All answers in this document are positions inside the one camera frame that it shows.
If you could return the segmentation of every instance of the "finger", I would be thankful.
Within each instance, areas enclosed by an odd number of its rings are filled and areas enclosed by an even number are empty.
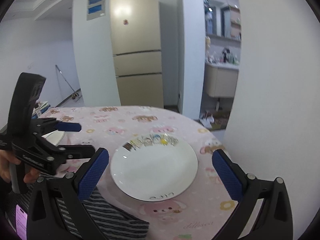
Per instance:
[[[29,173],[30,173],[32,176],[36,177],[36,179],[37,179],[37,178],[39,177],[40,171],[36,170],[35,168],[31,168],[30,171],[29,171]]]
[[[19,165],[21,163],[12,152],[0,150],[0,155],[13,164]]]
[[[9,183],[11,181],[10,172],[0,170],[0,177],[6,182]]]
[[[35,180],[34,176],[32,176],[30,173],[27,173],[23,178],[24,183],[31,183],[34,180]]]
[[[40,174],[40,171],[34,168],[31,168],[30,172],[27,173],[23,178],[24,183],[32,183],[39,177],[39,174]]]
[[[10,182],[9,161],[0,155],[0,177],[7,183]]]

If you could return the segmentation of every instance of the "refrigerator door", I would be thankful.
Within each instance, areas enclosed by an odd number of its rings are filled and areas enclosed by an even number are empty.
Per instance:
[[[161,50],[159,0],[110,0],[114,55]]]
[[[161,73],[161,52],[141,52],[113,57],[116,76]]]
[[[122,106],[153,106],[163,108],[162,74],[117,78]]]

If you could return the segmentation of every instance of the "pink tablecloth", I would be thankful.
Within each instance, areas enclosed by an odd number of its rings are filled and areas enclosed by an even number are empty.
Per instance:
[[[149,132],[171,133],[192,146],[199,160],[197,176],[176,198],[153,203],[133,199],[119,190],[109,167],[98,183],[100,193],[109,203],[150,222],[147,239],[211,240],[237,205],[212,166],[212,152],[223,146],[207,129],[180,114],[153,107],[121,106],[53,108],[42,117],[81,123],[82,131],[67,133],[61,144],[104,147],[110,160],[130,138]],[[59,175],[76,171],[84,161],[68,161],[60,167]]]

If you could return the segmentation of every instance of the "stack of books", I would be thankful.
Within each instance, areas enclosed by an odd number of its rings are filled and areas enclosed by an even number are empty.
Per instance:
[[[40,102],[36,104],[37,108],[33,109],[31,119],[37,119],[41,114],[50,108],[48,101]]]

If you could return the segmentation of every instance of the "white plate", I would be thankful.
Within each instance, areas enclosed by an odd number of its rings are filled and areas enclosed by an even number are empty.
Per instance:
[[[167,134],[138,136],[116,150],[111,176],[127,195],[143,201],[167,200],[185,191],[196,177],[192,147]]]
[[[42,137],[45,138],[48,142],[52,143],[53,145],[57,146],[65,135],[65,131],[53,131],[51,133],[47,133]]]

